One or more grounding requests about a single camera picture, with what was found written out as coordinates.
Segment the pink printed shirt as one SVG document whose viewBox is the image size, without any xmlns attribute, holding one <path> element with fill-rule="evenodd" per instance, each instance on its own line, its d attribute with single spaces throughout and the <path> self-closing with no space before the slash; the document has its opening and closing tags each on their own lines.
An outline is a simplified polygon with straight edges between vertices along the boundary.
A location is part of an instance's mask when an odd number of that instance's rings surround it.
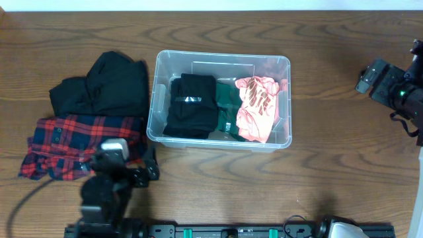
<svg viewBox="0 0 423 238">
<path fill-rule="evenodd" d="M 266 143 L 278 116 L 278 93 L 288 90 L 288 80 L 252 76 L 236 80 L 235 86 L 242 101 L 236 119 L 239 135 Z"/>
</svg>

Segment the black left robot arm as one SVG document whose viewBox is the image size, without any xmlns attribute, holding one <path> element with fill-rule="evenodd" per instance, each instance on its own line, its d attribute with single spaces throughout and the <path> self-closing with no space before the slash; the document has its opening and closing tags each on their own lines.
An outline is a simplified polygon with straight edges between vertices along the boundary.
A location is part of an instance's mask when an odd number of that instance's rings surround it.
<svg viewBox="0 0 423 238">
<path fill-rule="evenodd" d="M 91 165 L 95 176 L 81 189 L 82 218 L 65 230 L 67 237 L 148 237 L 148 228 L 140 220 L 124 214 L 135 188 L 147 188 L 159 179 L 155 148 L 144 154 L 144 167 L 128 168 L 122 149 L 99 149 Z"/>
</svg>

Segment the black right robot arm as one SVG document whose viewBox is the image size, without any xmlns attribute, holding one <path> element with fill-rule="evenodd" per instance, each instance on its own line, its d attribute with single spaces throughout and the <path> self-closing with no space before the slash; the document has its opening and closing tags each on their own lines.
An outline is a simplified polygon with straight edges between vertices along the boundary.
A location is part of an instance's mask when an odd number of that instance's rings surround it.
<svg viewBox="0 0 423 238">
<path fill-rule="evenodd" d="M 392 121 L 403 125 L 408 136 L 422 146 L 422 41 L 413 42 L 413 60 L 402 70 L 382 59 L 376 59 L 362 71 L 355 90 L 393 110 Z"/>
</svg>

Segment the green garment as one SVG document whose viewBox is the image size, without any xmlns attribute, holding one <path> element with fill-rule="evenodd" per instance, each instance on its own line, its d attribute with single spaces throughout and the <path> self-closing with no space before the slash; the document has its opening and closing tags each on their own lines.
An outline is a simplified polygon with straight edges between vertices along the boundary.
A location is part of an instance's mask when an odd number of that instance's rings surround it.
<svg viewBox="0 0 423 238">
<path fill-rule="evenodd" d="M 237 141 L 244 142 L 245 138 L 239 135 L 239 127 L 236 125 L 237 113 L 242 105 L 238 88 L 233 85 L 217 83 L 215 101 L 219 110 L 216 129 Z"/>
</svg>

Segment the red black plaid shirt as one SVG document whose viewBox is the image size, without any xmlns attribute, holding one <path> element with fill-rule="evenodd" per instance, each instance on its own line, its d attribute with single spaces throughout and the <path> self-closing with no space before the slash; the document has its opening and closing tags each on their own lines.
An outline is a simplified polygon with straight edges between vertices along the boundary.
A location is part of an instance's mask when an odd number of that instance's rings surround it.
<svg viewBox="0 0 423 238">
<path fill-rule="evenodd" d="M 147 150 L 143 118 L 67 114 L 37 121 L 28 138 L 28 153 L 19 175 L 38 180 L 76 180 L 91 174 L 90 158 L 99 145 L 114 138 L 127 141 L 127 164 L 142 162 Z"/>
</svg>

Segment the black hooded sweatshirt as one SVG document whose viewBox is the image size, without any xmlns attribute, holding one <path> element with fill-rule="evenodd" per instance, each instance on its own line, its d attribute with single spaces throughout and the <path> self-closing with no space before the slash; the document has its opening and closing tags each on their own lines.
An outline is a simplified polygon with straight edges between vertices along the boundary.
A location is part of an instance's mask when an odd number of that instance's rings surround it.
<svg viewBox="0 0 423 238">
<path fill-rule="evenodd" d="M 101 54 L 84 77 L 64 79 L 50 89 L 56 116 L 83 114 L 133 116 L 149 114 L 149 79 L 145 64 L 118 52 Z"/>
</svg>

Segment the black garment with tape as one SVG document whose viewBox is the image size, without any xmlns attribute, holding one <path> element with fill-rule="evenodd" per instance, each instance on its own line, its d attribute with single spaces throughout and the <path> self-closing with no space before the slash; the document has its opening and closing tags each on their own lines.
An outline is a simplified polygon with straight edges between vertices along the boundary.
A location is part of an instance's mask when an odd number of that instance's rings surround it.
<svg viewBox="0 0 423 238">
<path fill-rule="evenodd" d="M 171 83 L 171 101 L 163 134 L 207 139 L 218 123 L 216 80 L 211 75 L 183 73 Z"/>
</svg>

